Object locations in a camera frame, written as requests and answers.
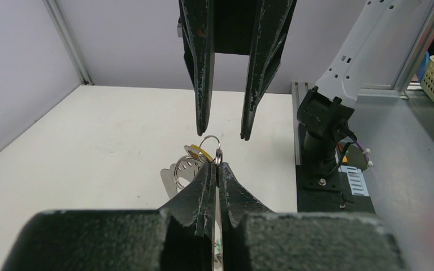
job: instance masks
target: metal frame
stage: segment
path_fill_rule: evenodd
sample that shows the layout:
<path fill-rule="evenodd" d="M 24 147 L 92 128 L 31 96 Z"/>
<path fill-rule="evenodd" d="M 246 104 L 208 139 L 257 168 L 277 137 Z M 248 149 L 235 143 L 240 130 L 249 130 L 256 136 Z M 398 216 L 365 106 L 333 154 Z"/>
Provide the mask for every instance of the metal frame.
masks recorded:
<path fill-rule="evenodd" d="M 420 62 L 423 59 L 426 51 L 430 47 L 434 38 L 434 3 L 428 13 L 419 34 L 415 38 L 415 42 L 405 63 L 400 70 L 400 73 L 395 81 L 393 90 L 395 90 L 400 98 L 409 99 L 406 90 L 410 84 L 411 78 L 415 74 Z"/>
<path fill-rule="evenodd" d="M 87 65 L 85 64 L 82 51 L 76 42 L 71 28 L 66 22 L 58 0 L 42 1 L 55 25 L 55 29 L 59 33 L 59 36 L 66 47 L 67 53 L 72 60 L 72 64 L 74 64 L 74 67 L 76 68 L 79 79 L 84 85 L 94 85 L 89 70 L 87 69 Z"/>

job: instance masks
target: wall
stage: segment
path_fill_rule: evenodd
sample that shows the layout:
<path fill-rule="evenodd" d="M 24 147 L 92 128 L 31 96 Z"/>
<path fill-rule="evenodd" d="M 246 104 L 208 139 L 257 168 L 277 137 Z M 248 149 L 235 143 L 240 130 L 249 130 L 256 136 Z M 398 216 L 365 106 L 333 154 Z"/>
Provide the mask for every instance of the wall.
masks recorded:
<path fill-rule="evenodd" d="M 0 0 L 0 150 L 80 84 L 41 0 Z"/>
<path fill-rule="evenodd" d="M 367 0 L 298 0 L 282 65 L 269 92 L 315 82 L 335 57 Z M 367 84 L 391 85 L 413 44 L 428 4 L 423 0 L 398 33 L 383 41 Z M 177 37 L 178 0 L 59 0 L 98 85 L 192 88 Z M 215 57 L 214 89 L 244 91 L 248 56 Z"/>

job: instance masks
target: blue object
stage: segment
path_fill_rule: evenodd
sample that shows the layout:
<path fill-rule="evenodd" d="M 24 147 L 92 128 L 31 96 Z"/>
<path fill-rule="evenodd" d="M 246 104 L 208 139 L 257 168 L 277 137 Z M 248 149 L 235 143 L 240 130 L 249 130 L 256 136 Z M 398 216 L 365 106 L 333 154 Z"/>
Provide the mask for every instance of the blue object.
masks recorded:
<path fill-rule="evenodd" d="M 418 82 L 420 83 L 423 79 L 423 76 L 425 75 L 425 71 L 427 70 L 428 62 L 430 62 L 430 54 L 425 54 L 425 57 L 423 58 L 422 62 L 420 63 L 420 66 L 416 70 L 416 76 L 418 78 Z"/>

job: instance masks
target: white label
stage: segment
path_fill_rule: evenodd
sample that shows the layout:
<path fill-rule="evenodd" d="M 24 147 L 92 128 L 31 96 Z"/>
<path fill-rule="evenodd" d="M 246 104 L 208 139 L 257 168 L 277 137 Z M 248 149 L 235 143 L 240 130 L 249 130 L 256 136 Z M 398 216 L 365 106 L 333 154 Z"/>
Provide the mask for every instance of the white label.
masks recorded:
<path fill-rule="evenodd" d="M 356 167 L 349 167 L 347 165 L 342 165 L 340 167 L 340 171 L 347 173 L 347 178 L 349 179 L 352 195 L 370 196 L 368 194 L 367 185 L 365 184 L 365 179 L 363 178 L 363 173 L 360 169 Z"/>

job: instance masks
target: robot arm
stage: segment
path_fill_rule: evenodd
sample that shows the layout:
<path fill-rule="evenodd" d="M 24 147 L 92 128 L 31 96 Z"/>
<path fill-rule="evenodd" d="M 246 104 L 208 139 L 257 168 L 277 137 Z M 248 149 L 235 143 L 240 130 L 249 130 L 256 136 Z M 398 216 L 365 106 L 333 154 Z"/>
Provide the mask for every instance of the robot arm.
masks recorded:
<path fill-rule="evenodd" d="M 327 177 L 334 173 L 339 163 L 336 165 L 335 161 L 337 142 L 345 137 L 357 140 L 348 127 L 348 119 L 354 112 L 369 63 L 383 54 L 385 40 L 420 3 L 421 0 L 367 1 L 332 64 L 304 97 L 297 112 L 298 121 L 307 131 L 301 155 L 310 162 L 315 174 Z"/>

